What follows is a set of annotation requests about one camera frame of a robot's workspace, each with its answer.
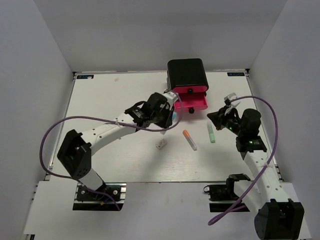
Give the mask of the green cap glue stick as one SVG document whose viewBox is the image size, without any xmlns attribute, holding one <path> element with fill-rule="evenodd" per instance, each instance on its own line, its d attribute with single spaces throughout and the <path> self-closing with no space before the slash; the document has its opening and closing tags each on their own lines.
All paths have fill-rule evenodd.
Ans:
<svg viewBox="0 0 320 240">
<path fill-rule="evenodd" d="M 214 144 L 216 142 L 216 138 L 215 138 L 213 126 L 210 122 L 207 122 L 206 126 L 207 126 L 207 130 L 208 130 L 209 140 L 211 143 Z"/>
</svg>

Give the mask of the blue cap glue stick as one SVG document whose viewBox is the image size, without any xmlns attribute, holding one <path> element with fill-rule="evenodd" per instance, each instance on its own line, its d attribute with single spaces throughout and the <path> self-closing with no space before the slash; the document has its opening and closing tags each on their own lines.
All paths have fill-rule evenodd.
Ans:
<svg viewBox="0 0 320 240">
<path fill-rule="evenodd" d="M 173 112 L 173 113 L 172 113 L 172 118 L 171 118 L 172 121 L 174 121 L 174 120 L 176 119 L 176 117 L 177 117 L 177 113 L 176 113 L 176 112 Z"/>
</svg>

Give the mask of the pink top drawer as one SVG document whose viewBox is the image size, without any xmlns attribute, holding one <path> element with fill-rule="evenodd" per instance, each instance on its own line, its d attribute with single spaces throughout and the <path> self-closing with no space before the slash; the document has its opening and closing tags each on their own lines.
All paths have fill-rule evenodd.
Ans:
<svg viewBox="0 0 320 240">
<path fill-rule="evenodd" d="M 205 93 L 209 87 L 207 85 L 178 85 L 168 87 L 169 90 L 178 94 Z"/>
</svg>

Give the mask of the pink drawer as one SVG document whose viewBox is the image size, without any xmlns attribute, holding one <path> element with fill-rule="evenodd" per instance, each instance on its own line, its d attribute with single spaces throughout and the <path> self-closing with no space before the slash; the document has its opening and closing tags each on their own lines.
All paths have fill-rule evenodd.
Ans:
<svg viewBox="0 0 320 240">
<path fill-rule="evenodd" d="M 207 85 L 178 85 L 168 87 L 169 90 L 178 94 L 205 93 L 209 87 Z"/>
<path fill-rule="evenodd" d="M 180 103 L 179 100 L 174 103 L 174 111 L 177 113 L 186 112 L 193 114 L 208 108 L 206 94 L 204 92 L 196 92 L 191 94 L 180 93 L 179 97 L 182 103 Z"/>
</svg>

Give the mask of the orange cap glue stick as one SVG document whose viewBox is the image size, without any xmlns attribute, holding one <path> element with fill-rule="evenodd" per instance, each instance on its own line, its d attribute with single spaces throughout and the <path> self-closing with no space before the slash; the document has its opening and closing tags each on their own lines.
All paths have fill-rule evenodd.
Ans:
<svg viewBox="0 0 320 240">
<path fill-rule="evenodd" d="M 187 142 L 189 143 L 189 145 L 191 146 L 193 151 L 197 150 L 197 146 L 195 144 L 195 142 L 193 141 L 193 139 L 191 138 L 189 132 L 185 129 L 182 131 L 183 136 L 185 137 L 185 139 L 187 140 Z"/>
</svg>

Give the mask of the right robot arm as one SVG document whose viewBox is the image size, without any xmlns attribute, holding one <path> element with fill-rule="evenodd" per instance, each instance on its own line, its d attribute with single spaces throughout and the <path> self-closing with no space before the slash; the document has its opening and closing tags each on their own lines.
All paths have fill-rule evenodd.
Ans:
<svg viewBox="0 0 320 240">
<path fill-rule="evenodd" d="M 297 240 L 305 210 L 282 187 L 278 175 L 268 163 L 267 148 L 259 135 L 261 114 L 252 108 L 242 115 L 224 106 L 207 114 L 217 130 L 228 129 L 236 135 L 236 149 L 248 166 L 253 180 L 243 174 L 231 174 L 226 180 L 226 195 L 239 199 L 255 214 L 254 228 L 261 240 Z"/>
</svg>

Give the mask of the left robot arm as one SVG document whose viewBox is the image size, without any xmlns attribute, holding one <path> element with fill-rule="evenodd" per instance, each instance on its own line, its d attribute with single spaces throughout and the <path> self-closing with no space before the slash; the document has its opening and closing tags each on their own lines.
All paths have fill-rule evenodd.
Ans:
<svg viewBox="0 0 320 240">
<path fill-rule="evenodd" d="M 105 196 L 106 184 L 92 167 L 92 156 L 108 144 L 139 130 L 149 130 L 151 124 L 168 129 L 172 124 L 174 104 L 178 96 L 172 91 L 153 93 L 148 100 L 126 109 L 114 120 L 84 132 L 70 130 L 63 139 L 57 158 L 73 180 L 88 188 L 99 200 Z"/>
</svg>

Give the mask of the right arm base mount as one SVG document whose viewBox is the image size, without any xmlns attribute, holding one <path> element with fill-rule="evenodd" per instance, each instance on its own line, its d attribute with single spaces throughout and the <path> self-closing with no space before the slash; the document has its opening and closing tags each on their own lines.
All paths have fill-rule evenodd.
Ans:
<svg viewBox="0 0 320 240">
<path fill-rule="evenodd" d="M 251 181 L 246 174 L 230 174 L 224 183 L 212 183 L 203 188 L 209 196 L 209 210 L 211 213 L 226 211 L 239 196 L 234 192 L 235 182 Z"/>
</svg>

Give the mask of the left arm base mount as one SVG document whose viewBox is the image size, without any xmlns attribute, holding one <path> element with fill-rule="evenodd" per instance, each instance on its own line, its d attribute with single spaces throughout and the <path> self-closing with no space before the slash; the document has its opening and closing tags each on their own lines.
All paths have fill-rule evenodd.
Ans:
<svg viewBox="0 0 320 240">
<path fill-rule="evenodd" d="M 107 183 L 104 192 L 116 202 L 103 194 L 88 191 L 83 185 L 77 184 L 73 201 L 73 211 L 117 212 L 125 203 L 127 184 Z"/>
</svg>

